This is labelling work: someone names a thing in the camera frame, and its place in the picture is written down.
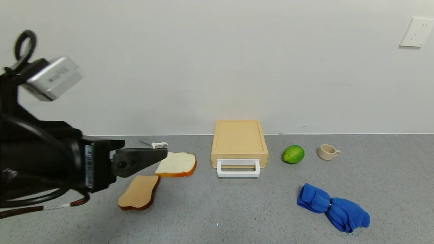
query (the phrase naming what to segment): blue cloth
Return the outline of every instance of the blue cloth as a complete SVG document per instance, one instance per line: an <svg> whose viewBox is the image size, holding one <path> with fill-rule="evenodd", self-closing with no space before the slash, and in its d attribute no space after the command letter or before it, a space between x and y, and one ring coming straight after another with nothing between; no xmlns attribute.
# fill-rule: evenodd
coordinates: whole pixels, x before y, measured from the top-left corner
<svg viewBox="0 0 434 244"><path fill-rule="evenodd" d="M330 195L315 186L305 184L297 198L297 204L317 214L325 213L340 231L352 233L360 226L369 227L371 217L357 203Z"/></svg>

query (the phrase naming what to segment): baseboard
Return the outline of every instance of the baseboard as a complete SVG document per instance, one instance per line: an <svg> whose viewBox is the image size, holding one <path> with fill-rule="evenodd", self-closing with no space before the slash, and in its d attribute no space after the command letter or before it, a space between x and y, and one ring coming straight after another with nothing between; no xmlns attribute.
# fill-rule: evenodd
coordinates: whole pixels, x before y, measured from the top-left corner
<svg viewBox="0 0 434 244"><path fill-rule="evenodd" d="M428 133L264 133L264 135L432 135L434 132ZM175 134L175 135L214 135L214 134ZM167 134L162 135L92 135L92 136L170 136Z"/></svg>

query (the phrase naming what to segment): black cable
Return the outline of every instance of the black cable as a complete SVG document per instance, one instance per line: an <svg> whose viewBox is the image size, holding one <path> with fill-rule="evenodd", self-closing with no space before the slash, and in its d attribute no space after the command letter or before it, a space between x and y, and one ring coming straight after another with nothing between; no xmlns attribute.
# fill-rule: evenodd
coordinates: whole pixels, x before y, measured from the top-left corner
<svg viewBox="0 0 434 244"><path fill-rule="evenodd" d="M77 200L77 201L73 201L69 204L70 207L77 207L80 205L83 205L85 203L87 203L90 199L89 193L84 191L84 190L79 190L79 189L75 189L75 191L77 191L78 193L80 193L81 195L83 195L84 197ZM52 209L59 209L59 208L67 208L67 207L54 207L54 208L45 208L44 206L35 206L35 207L27 207L27 208L17 208L17 209L11 209L11 210L7 210L7 211L3 211L0 212L0 219L2 218L7 218L7 217L11 217L11 216L15 216L15 215L20 215L20 214L28 214L28 213L32 213L32 212L38 212L38 211L43 211L43 210L52 210Z"/></svg>
<svg viewBox="0 0 434 244"><path fill-rule="evenodd" d="M48 143L50 146L52 146L56 151L62 153L65 156L67 162L68 178L67 178L66 186L61 187L56 191L53 191L51 193L39 197L28 198L24 200L2 201L0 202L0 208L16 208L16 207L24 207L28 205L38 204L41 202L50 201L55 198L58 198L61 195L65 194L67 191L69 191L70 190L69 186L73 185L75 166L71 155L68 153L63 143L57 140L51 134L45 132L43 129L35 125L32 125L24 120L21 120L19 118L15 118L13 116L1 113L1 119L11 124L14 124L16 126L19 126L27 130L28 132L36 135L37 137L41 138L43 141Z"/></svg>
<svg viewBox="0 0 434 244"><path fill-rule="evenodd" d="M24 50L23 55L21 55L21 46L27 38L30 38L29 44ZM29 61L30 57L35 51L35 48L36 34L31 30L23 31L15 42L14 54L17 62L11 66L10 70L13 72L18 72L19 70L21 70Z"/></svg>

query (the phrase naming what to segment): bread slice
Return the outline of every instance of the bread slice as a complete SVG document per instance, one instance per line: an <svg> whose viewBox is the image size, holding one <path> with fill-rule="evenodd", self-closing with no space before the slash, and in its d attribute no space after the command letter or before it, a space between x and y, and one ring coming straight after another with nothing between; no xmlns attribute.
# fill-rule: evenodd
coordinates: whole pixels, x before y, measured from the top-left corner
<svg viewBox="0 0 434 244"><path fill-rule="evenodd" d="M155 174L161 177L190 176L196 169L196 164L196 157L193 154L170 152L167 158L160 162Z"/></svg>
<svg viewBox="0 0 434 244"><path fill-rule="evenodd" d="M147 209L154 202L154 193L159 183L158 175L137 175L119 198L119 207L122 210Z"/></svg>

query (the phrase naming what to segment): speckled floor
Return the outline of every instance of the speckled floor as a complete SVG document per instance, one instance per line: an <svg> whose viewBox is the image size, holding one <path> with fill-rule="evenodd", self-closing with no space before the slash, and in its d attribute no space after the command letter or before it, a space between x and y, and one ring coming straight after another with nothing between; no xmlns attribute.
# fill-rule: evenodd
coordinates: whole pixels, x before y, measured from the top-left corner
<svg viewBox="0 0 434 244"><path fill-rule="evenodd" d="M259 178L218 178L210 163L212 136L120 138L128 147L142 147L139 138L168 142L172 152L196 155L196 171L163 178L145 211L117 206L129 177L83 206L0 220L0 243L434 243L434 135L267 135L270 159ZM324 143L342 155L321 160L316 150ZM280 161L292 144L306 151L297 165ZM324 214L297 206L304 183L360 204L371 226L342 233Z"/></svg>

